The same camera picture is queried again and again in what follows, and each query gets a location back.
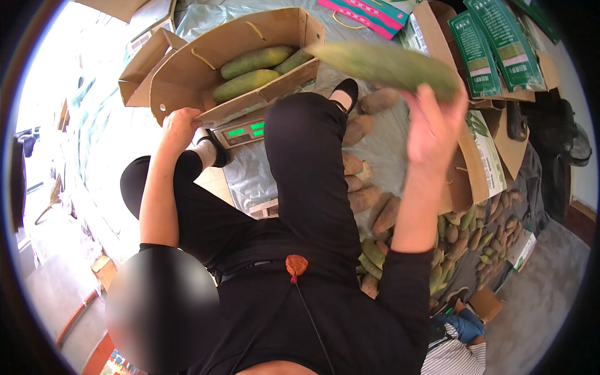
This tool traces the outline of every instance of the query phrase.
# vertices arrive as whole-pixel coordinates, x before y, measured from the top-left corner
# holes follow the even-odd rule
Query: hand
[[[194,108],[182,108],[171,112],[163,121],[163,139],[159,148],[179,156],[190,145],[194,133],[202,124],[192,119],[202,111]]]
[[[456,150],[458,133],[464,123],[469,98],[461,79],[453,103],[439,103],[433,90],[423,84],[416,95],[400,91],[410,109],[407,144],[409,163],[428,175],[446,175]]]

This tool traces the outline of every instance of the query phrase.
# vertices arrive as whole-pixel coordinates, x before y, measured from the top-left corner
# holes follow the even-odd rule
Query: belt
[[[264,265],[264,264],[267,264],[267,263],[273,263],[273,260],[261,260],[260,262],[254,262],[254,263],[252,263],[250,265],[247,265],[244,268],[244,270],[250,269],[250,268],[255,267],[255,266]],[[236,274],[240,273],[241,271],[243,271],[243,270],[234,272],[234,273],[229,274],[229,275],[224,275],[221,271],[219,271],[219,270],[216,269],[216,270],[214,270],[214,272],[213,272],[212,275],[214,276],[215,281],[217,282],[217,285],[220,285],[222,282],[229,280],[230,278],[232,278]]]

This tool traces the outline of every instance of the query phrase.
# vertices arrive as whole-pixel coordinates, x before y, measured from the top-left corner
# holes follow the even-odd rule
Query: gray floor
[[[486,374],[528,374],[562,326],[586,269],[590,248],[550,220],[531,258],[497,295],[506,305],[486,326]]]

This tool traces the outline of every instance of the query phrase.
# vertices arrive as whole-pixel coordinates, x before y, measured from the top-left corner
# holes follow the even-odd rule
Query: woman
[[[279,218],[254,220],[193,181],[227,155],[212,137],[186,150],[197,109],[171,113],[152,157],[131,163],[122,195],[140,220],[145,248],[179,247],[219,283],[221,317],[211,353],[188,374],[418,374],[427,352],[429,273],[446,169],[467,109],[438,104],[427,85],[403,92],[410,107],[409,167],[379,295],[362,293],[361,253],[347,198],[341,141],[358,98],[356,82],[329,99],[278,101],[265,119],[265,149]],[[297,288],[284,261],[308,261]]]

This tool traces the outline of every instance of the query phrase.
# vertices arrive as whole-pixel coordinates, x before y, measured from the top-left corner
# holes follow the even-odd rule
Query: green digital display
[[[238,134],[242,134],[243,132],[244,132],[244,129],[243,128],[239,128],[239,129],[232,130],[232,131],[228,132],[228,135],[230,137],[233,137],[233,136],[237,136]]]

